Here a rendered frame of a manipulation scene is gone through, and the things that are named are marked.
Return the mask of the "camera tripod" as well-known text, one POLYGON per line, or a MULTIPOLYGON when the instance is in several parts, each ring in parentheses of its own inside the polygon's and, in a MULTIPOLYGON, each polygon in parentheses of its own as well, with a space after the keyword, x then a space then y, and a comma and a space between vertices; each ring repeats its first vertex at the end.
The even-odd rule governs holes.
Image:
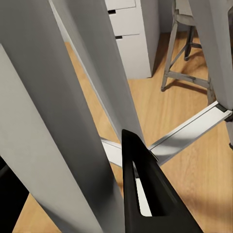
MULTIPOLYGON (((159 167, 223 120, 233 150, 227 1, 188 1, 215 101, 147 148, 159 167)), ((146 146, 105 0, 0 0, 0 156, 61 233, 125 233, 122 145, 100 137, 56 19, 120 143, 125 129, 146 146)))

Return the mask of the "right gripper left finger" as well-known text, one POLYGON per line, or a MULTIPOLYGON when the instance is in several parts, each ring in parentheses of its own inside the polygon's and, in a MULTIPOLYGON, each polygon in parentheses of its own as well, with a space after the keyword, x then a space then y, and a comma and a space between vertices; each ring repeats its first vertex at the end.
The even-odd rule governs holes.
POLYGON ((29 193, 0 156, 0 233, 12 233, 29 193))

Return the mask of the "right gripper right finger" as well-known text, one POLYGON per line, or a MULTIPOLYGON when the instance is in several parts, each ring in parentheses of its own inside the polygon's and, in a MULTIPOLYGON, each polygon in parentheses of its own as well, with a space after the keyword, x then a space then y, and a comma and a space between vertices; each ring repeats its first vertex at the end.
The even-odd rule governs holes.
POLYGON ((125 233, 203 233, 141 138, 123 129, 121 145, 125 233), (152 216, 141 214, 133 162, 152 216))

